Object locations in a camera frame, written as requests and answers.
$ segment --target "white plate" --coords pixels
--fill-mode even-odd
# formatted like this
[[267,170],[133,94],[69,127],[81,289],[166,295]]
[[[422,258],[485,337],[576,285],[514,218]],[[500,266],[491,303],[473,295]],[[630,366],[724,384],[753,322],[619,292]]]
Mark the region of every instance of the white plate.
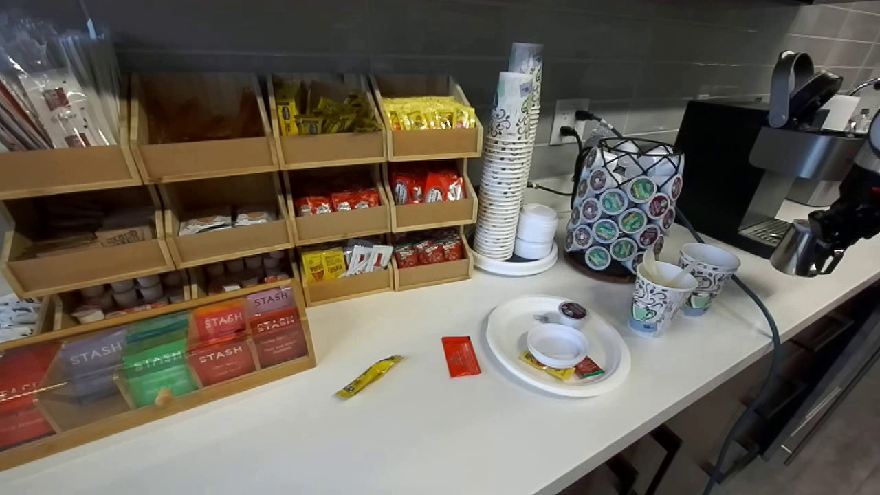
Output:
[[476,270],[503,275],[503,277],[531,277],[531,275],[554,270],[555,262],[559,262],[555,244],[551,247],[551,253],[546,258],[535,258],[535,262],[498,262],[498,258],[488,258],[473,249]]
[[529,348],[525,335],[535,322],[555,310],[561,297],[517,297],[498,304],[488,319],[488,344],[496,359],[514,373],[520,383],[548,391],[554,396],[605,396],[619,391],[630,373],[630,347],[624,337],[597,314],[588,314],[583,333],[588,337],[588,357],[605,369],[601,377],[559,383],[529,363],[522,355]]

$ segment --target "wall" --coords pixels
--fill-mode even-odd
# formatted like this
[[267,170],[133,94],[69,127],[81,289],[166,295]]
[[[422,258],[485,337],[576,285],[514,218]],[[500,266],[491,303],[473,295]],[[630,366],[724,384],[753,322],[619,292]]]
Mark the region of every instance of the wall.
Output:
[[[84,25],[81,0],[0,0]],[[768,94],[778,50],[856,82],[880,65],[880,0],[84,0],[133,69],[448,72],[493,102],[510,42],[548,44],[546,112],[591,98],[630,135],[671,139],[693,95]],[[535,175],[572,167],[546,146]]]

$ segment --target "stack of paper cups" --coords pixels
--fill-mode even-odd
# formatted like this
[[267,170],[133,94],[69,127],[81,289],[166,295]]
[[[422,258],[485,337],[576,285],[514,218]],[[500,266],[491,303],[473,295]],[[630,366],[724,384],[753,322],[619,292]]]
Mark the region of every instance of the stack of paper cups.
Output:
[[525,194],[542,98],[542,47],[514,44],[510,72],[498,73],[498,95],[488,135],[476,253],[514,256],[520,203]]

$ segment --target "patterned cup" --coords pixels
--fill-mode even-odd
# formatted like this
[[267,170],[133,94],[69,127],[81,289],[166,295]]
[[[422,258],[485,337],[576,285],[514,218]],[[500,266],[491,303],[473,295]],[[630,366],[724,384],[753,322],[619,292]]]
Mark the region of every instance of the patterned cup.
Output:
[[698,284],[691,271],[667,262],[656,262],[656,271],[639,263],[635,275],[630,326],[643,335],[660,335]]
[[702,315],[709,310],[719,289],[740,270],[740,258],[720,244],[691,241],[680,253],[680,263],[698,281],[682,314]]

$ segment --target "black coffee machine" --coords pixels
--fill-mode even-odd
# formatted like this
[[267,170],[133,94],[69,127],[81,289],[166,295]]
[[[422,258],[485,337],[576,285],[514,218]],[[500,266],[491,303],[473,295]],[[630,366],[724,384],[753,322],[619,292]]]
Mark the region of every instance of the black coffee machine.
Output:
[[865,137],[775,128],[763,102],[691,102],[678,137],[686,189],[678,208],[708,237],[770,258],[789,222],[778,219],[797,178],[845,178]]

